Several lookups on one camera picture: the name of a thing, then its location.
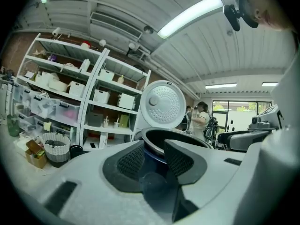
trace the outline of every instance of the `person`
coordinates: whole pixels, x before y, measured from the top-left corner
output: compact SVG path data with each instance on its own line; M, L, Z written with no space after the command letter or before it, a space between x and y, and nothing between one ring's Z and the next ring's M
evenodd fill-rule
M205 131L211 117L209 115L208 105L205 102L200 102L197 107L200 115L198 118L191 119L193 121L194 135L195 137L207 142L203 132Z
M291 20L278 0L235 0L244 20L249 24L259 24L275 30L296 32Z
M189 131L191 125L191 118L192 118L191 106L187 106L186 114L184 115L184 118L181 122L182 131Z

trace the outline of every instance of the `ceiling vent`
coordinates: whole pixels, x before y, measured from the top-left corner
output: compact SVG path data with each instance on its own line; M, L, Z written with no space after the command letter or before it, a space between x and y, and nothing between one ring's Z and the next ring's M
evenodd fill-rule
M142 31L129 25L128 23L106 14L93 12L90 16L90 19L94 24L104 26L134 40L139 40L143 34Z

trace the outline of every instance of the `dark hair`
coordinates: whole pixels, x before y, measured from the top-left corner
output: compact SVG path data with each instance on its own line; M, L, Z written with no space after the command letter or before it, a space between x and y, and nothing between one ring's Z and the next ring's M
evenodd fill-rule
M202 107L206 113L208 113L208 105L205 102L198 103L198 107Z

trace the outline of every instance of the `concrete floor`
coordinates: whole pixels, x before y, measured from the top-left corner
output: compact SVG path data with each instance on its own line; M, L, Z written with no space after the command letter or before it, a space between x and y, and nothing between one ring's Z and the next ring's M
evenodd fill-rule
M7 125L0 125L0 157L13 184L22 191L32 194L35 188L46 182L57 168L49 163L43 169L36 168L27 162L26 158L16 152L14 140L19 137L11 137Z

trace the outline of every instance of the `open lid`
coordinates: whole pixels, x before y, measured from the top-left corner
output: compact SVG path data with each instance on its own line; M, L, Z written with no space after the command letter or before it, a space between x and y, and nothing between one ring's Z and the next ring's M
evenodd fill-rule
M142 116L150 126L175 128L185 115L186 100L175 84L159 80L145 88L140 108Z

